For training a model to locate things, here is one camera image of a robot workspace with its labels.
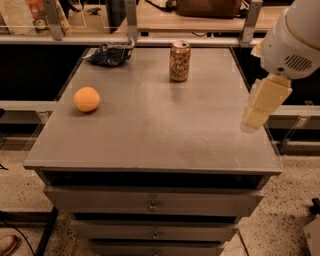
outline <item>soda can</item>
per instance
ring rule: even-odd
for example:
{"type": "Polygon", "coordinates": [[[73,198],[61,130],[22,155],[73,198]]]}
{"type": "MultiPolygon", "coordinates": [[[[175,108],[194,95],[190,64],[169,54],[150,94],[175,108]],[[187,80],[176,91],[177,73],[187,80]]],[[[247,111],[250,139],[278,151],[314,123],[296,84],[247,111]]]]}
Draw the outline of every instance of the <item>soda can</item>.
{"type": "Polygon", "coordinates": [[[190,68],[190,55],[190,43],[179,40],[172,44],[169,61],[170,79],[174,81],[187,80],[190,68]]]}

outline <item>floor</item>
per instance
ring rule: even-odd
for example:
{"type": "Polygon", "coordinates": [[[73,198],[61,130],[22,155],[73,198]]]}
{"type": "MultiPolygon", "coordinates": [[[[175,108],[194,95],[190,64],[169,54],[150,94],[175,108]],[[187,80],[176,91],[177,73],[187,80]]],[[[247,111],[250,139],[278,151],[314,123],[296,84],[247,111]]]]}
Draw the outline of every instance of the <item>floor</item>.
{"type": "MultiPolygon", "coordinates": [[[[50,211],[51,203],[42,193],[43,183],[23,161],[34,140],[8,137],[0,148],[1,211],[50,211]]],[[[281,156],[283,173],[272,177],[265,186],[265,198],[250,218],[243,218],[240,232],[250,256],[310,255],[303,227],[315,219],[309,212],[311,199],[320,197],[320,144],[291,143],[281,156]]],[[[36,251],[44,225],[11,223],[18,227],[36,251]]],[[[93,256],[86,241],[70,228],[70,219],[59,213],[45,256],[93,256]]],[[[0,223],[0,235],[14,233],[19,237],[12,256],[32,255],[22,235],[0,223]]],[[[246,256],[240,236],[225,244],[222,256],[246,256]]]]}

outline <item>orange ball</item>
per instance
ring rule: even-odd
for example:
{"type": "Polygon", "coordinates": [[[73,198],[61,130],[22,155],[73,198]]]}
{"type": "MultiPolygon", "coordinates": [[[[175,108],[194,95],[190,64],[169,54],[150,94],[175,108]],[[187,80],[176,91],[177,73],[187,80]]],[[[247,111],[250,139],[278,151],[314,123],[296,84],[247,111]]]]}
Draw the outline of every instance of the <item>orange ball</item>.
{"type": "Polygon", "coordinates": [[[83,112],[90,112],[98,108],[100,96],[92,87],[83,87],[73,95],[73,102],[83,112]]]}

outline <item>black cable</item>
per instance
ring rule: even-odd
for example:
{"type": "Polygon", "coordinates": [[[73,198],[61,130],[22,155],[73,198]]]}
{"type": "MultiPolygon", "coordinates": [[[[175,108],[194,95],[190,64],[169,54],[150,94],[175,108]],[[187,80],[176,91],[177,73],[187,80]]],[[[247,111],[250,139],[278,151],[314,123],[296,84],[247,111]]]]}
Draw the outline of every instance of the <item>black cable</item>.
{"type": "Polygon", "coordinates": [[[238,235],[239,235],[239,237],[240,237],[240,241],[241,241],[241,243],[242,243],[242,245],[243,245],[243,247],[244,247],[247,255],[250,256],[250,255],[249,255],[249,252],[248,252],[248,248],[247,248],[246,244],[245,244],[244,241],[243,241],[243,237],[242,237],[239,229],[238,229],[238,235]]]}
{"type": "Polygon", "coordinates": [[[31,250],[32,255],[33,255],[33,256],[36,255],[36,254],[34,253],[32,247],[31,247],[28,239],[26,238],[26,236],[25,236],[18,228],[14,227],[13,225],[9,224],[8,222],[6,222],[6,221],[4,221],[4,220],[1,220],[1,219],[0,219],[0,221],[3,222],[3,223],[4,223],[5,225],[7,225],[8,227],[13,228],[14,230],[18,231],[18,232],[22,235],[22,237],[24,238],[24,240],[27,242],[27,244],[28,244],[28,246],[29,246],[29,248],[30,248],[30,250],[31,250]]]}

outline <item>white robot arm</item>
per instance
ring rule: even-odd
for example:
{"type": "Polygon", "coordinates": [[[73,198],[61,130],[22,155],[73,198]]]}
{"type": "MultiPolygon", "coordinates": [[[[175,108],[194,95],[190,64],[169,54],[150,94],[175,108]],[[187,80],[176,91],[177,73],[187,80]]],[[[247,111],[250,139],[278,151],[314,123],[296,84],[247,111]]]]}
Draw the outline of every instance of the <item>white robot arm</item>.
{"type": "Polygon", "coordinates": [[[257,131],[291,94],[291,80],[320,67],[320,0],[295,0],[252,54],[269,72],[252,86],[240,129],[257,131]]]}

